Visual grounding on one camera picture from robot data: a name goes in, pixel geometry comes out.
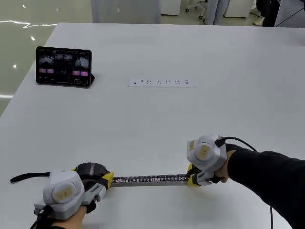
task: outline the hand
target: hand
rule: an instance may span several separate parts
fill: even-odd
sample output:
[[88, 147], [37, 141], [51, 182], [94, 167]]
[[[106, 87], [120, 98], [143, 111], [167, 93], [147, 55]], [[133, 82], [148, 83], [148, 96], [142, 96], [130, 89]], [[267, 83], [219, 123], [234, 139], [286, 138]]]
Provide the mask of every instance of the hand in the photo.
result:
[[52, 226], [62, 227], [65, 229], [82, 229], [82, 219], [84, 218], [86, 212], [87, 208], [85, 206], [81, 206], [73, 216], [67, 220], [56, 221], [52, 224]]
[[227, 151], [227, 161], [225, 162], [225, 164], [218, 169], [217, 171], [215, 171], [215, 175], [217, 177], [221, 178], [221, 182], [225, 183], [228, 181], [229, 174], [228, 174], [228, 162], [230, 160], [230, 157], [233, 153], [235, 153], [236, 150], [242, 149], [242, 147], [237, 146], [237, 145], [233, 145], [233, 144], [225, 144], [226, 147], [226, 151]]

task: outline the wrist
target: wrist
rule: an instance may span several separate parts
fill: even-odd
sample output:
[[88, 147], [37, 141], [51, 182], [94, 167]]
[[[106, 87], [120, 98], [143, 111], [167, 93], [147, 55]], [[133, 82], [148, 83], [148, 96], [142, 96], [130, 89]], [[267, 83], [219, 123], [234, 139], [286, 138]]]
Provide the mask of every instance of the wrist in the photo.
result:
[[62, 227], [65, 229], [81, 229], [82, 219], [84, 218], [86, 212], [87, 208], [85, 206], [81, 206], [73, 216], [67, 220], [56, 221], [52, 224], [52, 226]]
[[224, 165], [218, 169], [216, 172], [215, 172], [215, 175], [217, 177], [225, 177], [225, 178], [230, 178], [229, 177], [229, 174], [228, 174], [228, 163], [229, 163], [229, 160], [230, 160], [230, 157], [233, 153], [235, 153], [236, 150], [231, 150], [231, 151], [228, 151], [227, 152], [227, 160], [226, 162], [224, 163]]

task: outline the measuring tape blade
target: measuring tape blade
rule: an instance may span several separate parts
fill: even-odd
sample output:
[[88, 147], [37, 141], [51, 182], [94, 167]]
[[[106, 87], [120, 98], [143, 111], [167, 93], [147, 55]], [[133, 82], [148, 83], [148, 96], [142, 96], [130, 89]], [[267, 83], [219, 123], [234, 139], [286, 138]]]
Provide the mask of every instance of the measuring tape blade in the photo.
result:
[[181, 186], [186, 185], [190, 176], [187, 174], [136, 176], [136, 177], [114, 177], [112, 187], [134, 187], [134, 186]]

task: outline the white hand-mounted device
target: white hand-mounted device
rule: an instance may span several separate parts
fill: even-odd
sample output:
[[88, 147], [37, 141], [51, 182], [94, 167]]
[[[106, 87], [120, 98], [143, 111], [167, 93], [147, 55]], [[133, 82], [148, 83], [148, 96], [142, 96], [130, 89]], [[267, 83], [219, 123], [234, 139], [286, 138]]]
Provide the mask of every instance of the white hand-mounted device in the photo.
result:
[[213, 178], [227, 160], [225, 144], [220, 147], [215, 144], [219, 138], [218, 135], [203, 135], [187, 143], [187, 159], [201, 170], [196, 174], [198, 185], [210, 185], [208, 179]]
[[34, 204], [35, 214], [38, 215], [45, 205], [50, 205], [53, 211], [48, 217], [65, 220], [74, 215], [81, 205], [89, 205], [94, 199], [99, 202], [105, 192], [106, 187], [97, 183], [85, 191], [75, 171], [54, 170], [43, 189], [43, 199]]

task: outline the shiny floor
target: shiny floor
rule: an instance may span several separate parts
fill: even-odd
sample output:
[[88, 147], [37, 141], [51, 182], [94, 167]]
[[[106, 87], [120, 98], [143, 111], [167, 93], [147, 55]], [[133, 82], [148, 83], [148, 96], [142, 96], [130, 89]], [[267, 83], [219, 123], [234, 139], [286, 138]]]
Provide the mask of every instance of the shiny floor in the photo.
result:
[[[179, 16], [162, 16], [162, 24], [202, 24], [198, 12], [186, 14], [187, 1]], [[252, 25], [256, 17], [225, 18], [223, 25]], [[0, 115], [35, 60], [35, 49], [44, 45], [58, 22], [92, 22], [90, 0], [1, 0], [0, 1]]]

